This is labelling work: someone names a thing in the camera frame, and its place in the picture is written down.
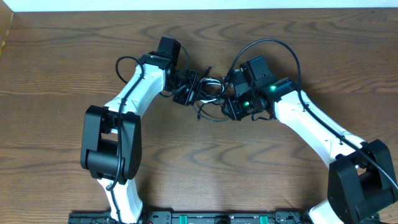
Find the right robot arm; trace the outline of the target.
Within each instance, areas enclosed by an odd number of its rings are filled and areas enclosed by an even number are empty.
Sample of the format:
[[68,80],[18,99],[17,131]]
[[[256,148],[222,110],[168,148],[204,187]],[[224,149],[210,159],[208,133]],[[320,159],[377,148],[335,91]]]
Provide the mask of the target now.
[[258,56],[228,72],[234,88],[222,112],[240,121],[266,111],[295,131],[328,168],[327,198],[308,212],[310,223],[365,223],[397,202],[388,147],[367,142],[333,121],[289,78],[278,79]]

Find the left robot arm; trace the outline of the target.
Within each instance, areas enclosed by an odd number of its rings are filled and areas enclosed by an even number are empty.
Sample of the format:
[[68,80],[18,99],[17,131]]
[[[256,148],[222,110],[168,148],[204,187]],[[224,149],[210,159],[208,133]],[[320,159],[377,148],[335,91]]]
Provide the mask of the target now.
[[142,158],[141,119],[152,100],[167,91],[176,103],[192,103],[196,75],[177,70],[181,50],[180,42],[162,37],[156,51],[133,59],[135,73],[116,97],[85,113],[80,163],[104,188],[117,223],[138,223],[144,208],[134,178]]

